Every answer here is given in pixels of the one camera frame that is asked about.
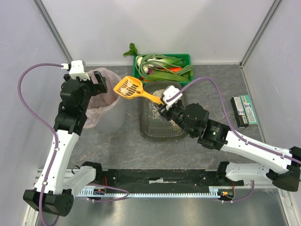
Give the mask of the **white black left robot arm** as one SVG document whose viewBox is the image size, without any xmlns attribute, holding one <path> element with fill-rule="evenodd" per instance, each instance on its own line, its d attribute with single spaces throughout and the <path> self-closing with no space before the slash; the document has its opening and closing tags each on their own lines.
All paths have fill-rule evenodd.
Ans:
<svg viewBox="0 0 301 226">
<path fill-rule="evenodd" d="M 86 111 L 91 97 L 107 93 L 106 79 L 99 71 L 86 79 L 64 75 L 61 85 L 61 103 L 55 124 L 54 137 L 44 169 L 34 188 L 25 190 L 23 200 L 34 210 L 57 216 L 67 216 L 75 197 L 97 178 L 102 171 L 99 163 L 85 162 L 79 171 L 65 179 L 71 153 L 87 120 Z"/>
</svg>

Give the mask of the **pink plastic trash bag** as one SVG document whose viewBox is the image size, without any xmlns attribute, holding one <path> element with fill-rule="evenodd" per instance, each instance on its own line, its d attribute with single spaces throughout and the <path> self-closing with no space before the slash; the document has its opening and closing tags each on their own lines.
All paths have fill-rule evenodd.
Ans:
<svg viewBox="0 0 301 226">
<path fill-rule="evenodd" d="M 106 78 L 108 92 L 91 97 L 86 112 L 87 120 L 84 124 L 84 129 L 95 128 L 99 119 L 98 116 L 100 113 L 100 109 L 102 107 L 111 105 L 114 101 L 117 100 L 118 97 L 120 97 L 113 90 L 116 84 L 118 84 L 121 81 L 121 77 L 119 75 L 104 67 L 96 68 L 88 72 L 88 75 L 90 75 L 94 83 L 97 82 L 94 76 L 94 72 L 100 72 L 101 75 Z"/>
</svg>

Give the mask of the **dark grey litter tray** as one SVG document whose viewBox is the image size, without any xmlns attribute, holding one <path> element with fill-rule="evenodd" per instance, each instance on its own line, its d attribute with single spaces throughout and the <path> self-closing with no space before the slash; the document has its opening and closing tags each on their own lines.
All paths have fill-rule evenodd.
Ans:
<svg viewBox="0 0 301 226">
<path fill-rule="evenodd" d="M 182 86 L 175 81 L 150 82 L 144 85 L 144 90 L 154 96 L 161 97 L 164 90 L 173 85 L 178 89 Z M 138 101 L 139 129 L 142 137 L 154 141 L 178 140 L 187 136 L 183 129 L 173 121 L 161 118 L 154 103 L 146 98 Z"/>
</svg>

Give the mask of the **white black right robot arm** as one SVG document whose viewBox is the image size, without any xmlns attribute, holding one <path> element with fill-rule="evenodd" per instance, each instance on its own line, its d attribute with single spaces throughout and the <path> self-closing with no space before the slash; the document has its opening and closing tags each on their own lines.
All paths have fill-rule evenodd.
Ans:
<svg viewBox="0 0 301 226">
<path fill-rule="evenodd" d="M 301 150 L 268 145 L 238 133 L 229 126 L 209 119 L 209 112 L 200 104 L 184 107 L 181 101 L 172 106 L 156 106 L 159 114 L 167 121 L 172 120 L 191 138 L 211 150 L 241 155 L 252 164 L 221 162 L 216 172 L 222 182 L 248 181 L 271 182 L 277 188 L 296 192 L 301 175 Z"/>
</svg>

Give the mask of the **yellow litter scoop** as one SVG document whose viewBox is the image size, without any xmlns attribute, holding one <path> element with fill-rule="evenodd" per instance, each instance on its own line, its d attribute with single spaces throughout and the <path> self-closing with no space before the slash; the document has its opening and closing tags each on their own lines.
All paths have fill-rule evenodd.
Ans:
<svg viewBox="0 0 301 226">
<path fill-rule="evenodd" d="M 149 99 L 156 104 L 163 104 L 159 97 L 149 94 L 143 89 L 142 82 L 132 76 L 125 76 L 121 81 L 113 88 L 114 92 L 125 99 L 133 99 L 137 97 L 143 97 Z"/>
</svg>

